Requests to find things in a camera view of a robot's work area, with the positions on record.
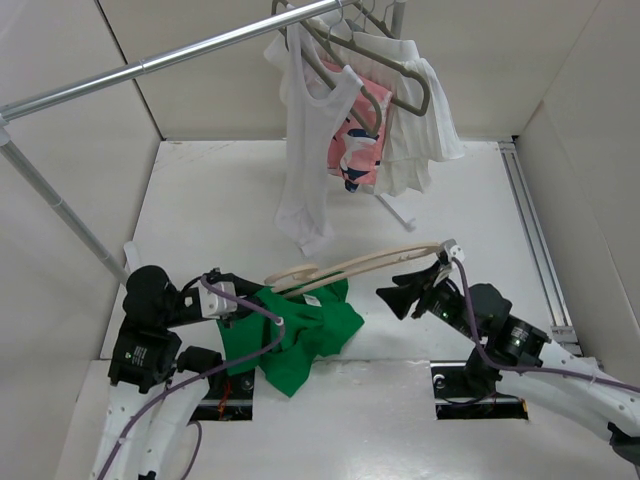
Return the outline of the green t shirt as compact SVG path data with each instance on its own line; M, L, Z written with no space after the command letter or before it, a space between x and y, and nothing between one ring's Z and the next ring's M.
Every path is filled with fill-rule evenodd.
M308 379L314 360L340 354L364 325L362 316L347 302L348 292L345 279L291 298L261 289L250 301L282 318L285 335L270 351L227 372L238 375L260 368L273 387L293 396ZM265 347L279 334L271 320L256 312L220 321L218 328L228 360Z

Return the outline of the wooden hanger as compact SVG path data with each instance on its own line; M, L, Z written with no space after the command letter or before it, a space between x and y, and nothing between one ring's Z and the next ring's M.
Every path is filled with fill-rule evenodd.
M274 293L290 298L343 279L439 254L444 250L445 243L435 242L388 248L324 269L315 264L299 265L272 274L264 280L264 283Z

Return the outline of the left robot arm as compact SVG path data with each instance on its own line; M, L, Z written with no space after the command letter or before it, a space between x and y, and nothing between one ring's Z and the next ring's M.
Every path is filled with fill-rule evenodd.
M103 432L93 479L160 479L199 403L222 387L221 353L183 347L179 326L247 310L231 301L260 285L219 270L177 289L159 266L130 274L124 320L108 370Z

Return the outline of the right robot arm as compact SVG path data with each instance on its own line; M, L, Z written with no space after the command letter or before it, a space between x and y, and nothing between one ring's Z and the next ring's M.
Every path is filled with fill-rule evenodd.
M545 331L512 315L489 283L456 285L449 269L393 277L377 295L398 319L430 313L474 348L462 381L473 393L519 397L581 425L627 462L639 463L639 389L569 352Z

